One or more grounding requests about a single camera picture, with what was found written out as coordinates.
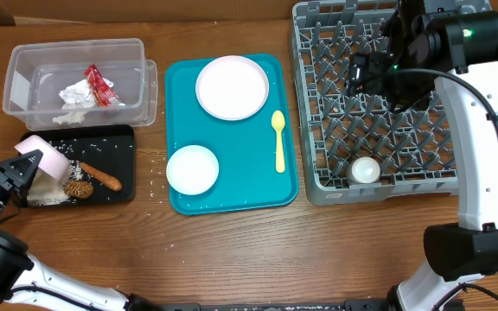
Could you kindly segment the brown food scrap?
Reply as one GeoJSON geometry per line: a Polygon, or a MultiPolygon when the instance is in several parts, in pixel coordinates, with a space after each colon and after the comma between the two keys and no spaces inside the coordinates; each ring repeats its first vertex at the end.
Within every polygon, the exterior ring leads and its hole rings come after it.
{"type": "Polygon", "coordinates": [[[68,196],[86,200],[93,195],[93,185],[87,181],[70,181],[65,185],[64,191],[68,196]]]}

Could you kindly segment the cream plastic cup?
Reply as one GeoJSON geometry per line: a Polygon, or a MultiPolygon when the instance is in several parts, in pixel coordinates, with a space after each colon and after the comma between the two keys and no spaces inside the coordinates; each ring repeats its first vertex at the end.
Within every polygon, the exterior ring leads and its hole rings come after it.
{"type": "Polygon", "coordinates": [[[349,184],[371,184],[380,178],[380,165],[372,157],[361,157],[348,166],[346,178],[349,184]]]}

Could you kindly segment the white rice pile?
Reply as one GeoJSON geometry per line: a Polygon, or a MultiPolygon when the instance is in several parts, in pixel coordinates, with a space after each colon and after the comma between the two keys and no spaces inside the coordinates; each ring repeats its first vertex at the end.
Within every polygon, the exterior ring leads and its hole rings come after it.
{"type": "Polygon", "coordinates": [[[56,180],[46,172],[39,169],[27,195],[27,205],[56,206],[70,201],[71,197],[65,192],[65,186],[70,181],[79,181],[84,177],[80,165],[75,160],[70,160],[70,166],[61,180],[56,180]]]}

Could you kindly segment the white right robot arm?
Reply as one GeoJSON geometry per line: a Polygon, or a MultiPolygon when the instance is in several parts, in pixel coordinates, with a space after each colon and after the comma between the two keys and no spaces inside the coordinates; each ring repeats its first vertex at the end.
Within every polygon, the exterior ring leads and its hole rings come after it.
{"type": "Polygon", "coordinates": [[[388,310],[440,310],[498,272],[498,12],[452,1],[401,1],[383,25],[385,54],[352,57],[348,93],[387,98],[401,113],[440,98],[459,187],[458,220],[425,230],[425,262],[393,287],[388,310]]]}

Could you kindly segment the white bowl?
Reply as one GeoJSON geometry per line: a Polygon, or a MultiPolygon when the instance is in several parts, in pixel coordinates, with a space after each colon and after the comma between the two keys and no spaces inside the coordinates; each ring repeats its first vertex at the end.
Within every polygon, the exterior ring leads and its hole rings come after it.
{"type": "Polygon", "coordinates": [[[180,194],[199,195],[217,181],[220,166],[214,153],[200,145],[177,150],[168,160],[166,177],[169,185],[180,194]]]}

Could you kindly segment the red snack wrapper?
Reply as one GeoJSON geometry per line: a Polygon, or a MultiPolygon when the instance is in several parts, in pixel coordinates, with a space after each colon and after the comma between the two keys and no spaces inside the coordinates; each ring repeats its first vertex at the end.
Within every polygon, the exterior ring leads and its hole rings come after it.
{"type": "Polygon", "coordinates": [[[98,68],[94,64],[87,68],[85,71],[85,77],[98,106],[114,107],[123,105],[118,95],[105,82],[98,68]]]}

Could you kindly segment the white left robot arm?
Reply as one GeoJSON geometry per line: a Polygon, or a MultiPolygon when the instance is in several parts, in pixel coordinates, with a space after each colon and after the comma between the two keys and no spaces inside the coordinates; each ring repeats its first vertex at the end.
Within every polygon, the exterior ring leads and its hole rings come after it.
{"type": "MultiPolygon", "coordinates": [[[[0,212],[14,194],[27,192],[38,171],[59,181],[69,160],[38,136],[17,145],[19,155],[0,162],[0,212]]],[[[49,310],[156,310],[138,295],[95,287],[50,269],[29,254],[20,239],[0,230],[0,303],[29,304],[49,310]]]]}

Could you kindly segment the orange carrot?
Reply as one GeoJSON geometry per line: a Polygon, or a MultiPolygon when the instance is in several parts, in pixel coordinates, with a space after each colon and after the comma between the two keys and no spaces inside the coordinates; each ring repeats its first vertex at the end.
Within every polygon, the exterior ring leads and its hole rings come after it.
{"type": "Polygon", "coordinates": [[[80,163],[80,167],[112,191],[118,192],[122,189],[122,183],[116,177],[100,171],[84,162],[80,163]]]}

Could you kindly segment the white napkin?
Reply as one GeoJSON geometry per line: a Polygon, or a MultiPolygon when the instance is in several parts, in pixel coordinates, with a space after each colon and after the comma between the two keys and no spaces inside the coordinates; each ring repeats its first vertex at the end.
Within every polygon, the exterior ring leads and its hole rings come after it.
{"type": "MultiPolygon", "coordinates": [[[[59,92],[59,97],[64,101],[62,110],[74,110],[93,108],[96,104],[96,99],[85,79],[67,86],[59,92]]],[[[81,124],[85,120],[86,111],[68,112],[65,115],[54,117],[54,124],[81,124]]]]}

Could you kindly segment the pink bowl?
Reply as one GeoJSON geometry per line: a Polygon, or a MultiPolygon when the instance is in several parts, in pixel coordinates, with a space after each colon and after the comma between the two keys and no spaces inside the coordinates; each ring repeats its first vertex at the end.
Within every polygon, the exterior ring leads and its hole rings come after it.
{"type": "Polygon", "coordinates": [[[40,150],[42,152],[42,158],[39,163],[39,169],[57,181],[62,181],[69,173],[71,166],[70,161],[40,136],[29,136],[18,143],[15,146],[15,150],[21,154],[40,150]]]}

